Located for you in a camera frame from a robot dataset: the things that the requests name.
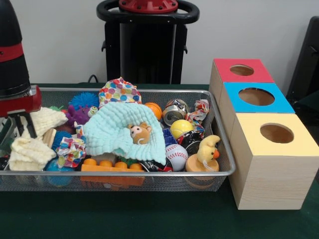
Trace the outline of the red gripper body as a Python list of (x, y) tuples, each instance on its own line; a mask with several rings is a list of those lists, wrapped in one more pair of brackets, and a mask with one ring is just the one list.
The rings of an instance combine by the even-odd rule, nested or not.
[(0, 116), (8, 117), (9, 115), (20, 112), (36, 112), (42, 105), (41, 91), (38, 85), (32, 85), (27, 95), (15, 96), (0, 100)]

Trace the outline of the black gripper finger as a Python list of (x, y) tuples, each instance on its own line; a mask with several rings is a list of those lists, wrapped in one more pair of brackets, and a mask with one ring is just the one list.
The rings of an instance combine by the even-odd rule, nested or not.
[(22, 134), (24, 132), (24, 126), (21, 122), (20, 115), (14, 115), (13, 118), (14, 118), (15, 124), (17, 126), (18, 133), (20, 136), (22, 136)]
[(30, 134), (30, 137), (31, 138), (37, 138), (37, 134), (36, 134), (36, 131), (35, 131), (34, 124), (33, 124), (33, 121), (32, 121), (30, 113), (25, 113), (24, 117), (25, 117), (25, 119), (27, 121), (27, 129), (28, 129), (28, 132)]

